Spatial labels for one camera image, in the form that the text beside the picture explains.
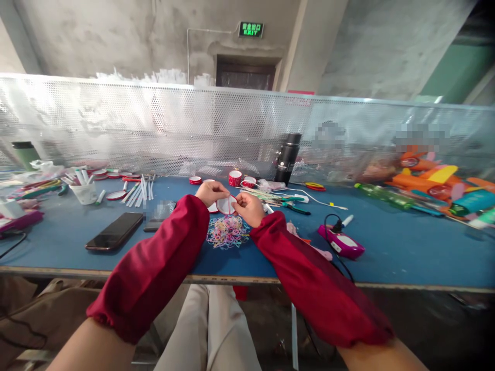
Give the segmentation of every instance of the black thermos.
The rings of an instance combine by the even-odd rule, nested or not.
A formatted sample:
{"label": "black thermos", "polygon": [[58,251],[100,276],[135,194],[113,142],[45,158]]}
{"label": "black thermos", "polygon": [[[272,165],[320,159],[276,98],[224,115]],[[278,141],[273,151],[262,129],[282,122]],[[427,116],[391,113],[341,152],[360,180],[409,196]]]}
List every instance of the black thermos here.
{"label": "black thermos", "polygon": [[295,160],[298,156],[301,136],[302,134],[299,133],[290,133],[287,135],[287,141],[280,149],[275,181],[284,182],[286,185],[289,184],[290,175],[292,174],[292,169],[294,169]]}

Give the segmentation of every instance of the doorway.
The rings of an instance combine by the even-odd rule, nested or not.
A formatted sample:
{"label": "doorway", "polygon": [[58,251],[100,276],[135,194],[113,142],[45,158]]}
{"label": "doorway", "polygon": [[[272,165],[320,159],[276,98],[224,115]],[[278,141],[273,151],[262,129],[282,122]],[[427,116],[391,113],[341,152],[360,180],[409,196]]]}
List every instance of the doorway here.
{"label": "doorway", "polygon": [[217,57],[218,87],[273,90],[280,59],[240,56]]}

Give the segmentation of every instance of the plastic bag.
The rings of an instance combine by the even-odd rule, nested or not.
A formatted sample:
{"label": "plastic bag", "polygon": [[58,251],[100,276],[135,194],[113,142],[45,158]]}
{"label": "plastic bag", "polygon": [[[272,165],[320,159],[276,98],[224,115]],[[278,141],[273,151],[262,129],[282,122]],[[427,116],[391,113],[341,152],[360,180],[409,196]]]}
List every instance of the plastic bag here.
{"label": "plastic bag", "polygon": [[278,189],[287,188],[284,182],[274,182],[266,179],[260,179],[258,181],[259,188],[264,192],[271,192]]}
{"label": "plastic bag", "polygon": [[37,183],[44,180],[50,180],[60,177],[65,168],[62,165],[53,165],[53,161],[35,160],[30,162],[31,166],[38,171],[26,172],[22,174],[12,175],[12,180],[17,180],[23,183]]}

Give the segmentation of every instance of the blue workbench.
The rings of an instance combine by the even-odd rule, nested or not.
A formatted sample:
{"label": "blue workbench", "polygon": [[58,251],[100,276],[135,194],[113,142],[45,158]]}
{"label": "blue workbench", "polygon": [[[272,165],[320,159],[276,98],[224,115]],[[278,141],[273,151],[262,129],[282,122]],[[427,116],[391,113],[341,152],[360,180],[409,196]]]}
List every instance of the blue workbench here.
{"label": "blue workbench", "polygon": [[[122,189],[120,180],[104,180],[96,185],[98,192],[105,189],[107,194]],[[154,185],[155,199],[148,201],[145,211],[151,212],[160,200],[178,200],[184,194],[194,194],[197,188],[187,178],[159,178]],[[311,211],[311,216],[281,209],[287,221],[298,227],[299,235],[312,240],[315,247],[328,250],[316,232],[326,214],[337,213],[342,218],[354,214],[345,231],[366,252],[357,261],[346,260],[346,264],[361,286],[495,291],[493,237],[472,235],[472,228],[446,218],[396,210],[356,189],[302,189],[320,201],[349,209],[314,202],[301,204]],[[239,190],[230,191],[236,195]],[[63,197],[49,196],[41,211],[45,213],[44,220],[34,225],[26,241],[0,261],[0,273],[103,278],[132,246],[150,236],[143,231],[143,224],[121,250],[97,254],[85,250],[84,245],[123,212],[142,212],[142,207],[128,208],[120,201],[107,200],[100,206],[82,206],[69,192]],[[12,243],[13,240],[0,241],[0,252]],[[189,281],[277,282],[272,265],[251,240],[239,249],[229,250],[213,249],[205,242]]]}

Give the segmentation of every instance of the hand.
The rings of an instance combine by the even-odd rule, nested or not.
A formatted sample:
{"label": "hand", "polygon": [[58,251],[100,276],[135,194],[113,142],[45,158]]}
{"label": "hand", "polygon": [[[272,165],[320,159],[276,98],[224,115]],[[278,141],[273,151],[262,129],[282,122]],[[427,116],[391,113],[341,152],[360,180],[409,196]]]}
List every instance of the hand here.
{"label": "hand", "polygon": [[248,192],[241,192],[236,197],[237,202],[232,203],[235,215],[240,215],[251,227],[257,228],[265,217],[263,205],[258,197]]}
{"label": "hand", "polygon": [[220,182],[203,183],[196,192],[196,197],[203,201],[206,207],[210,207],[217,200],[229,196],[230,192]]}

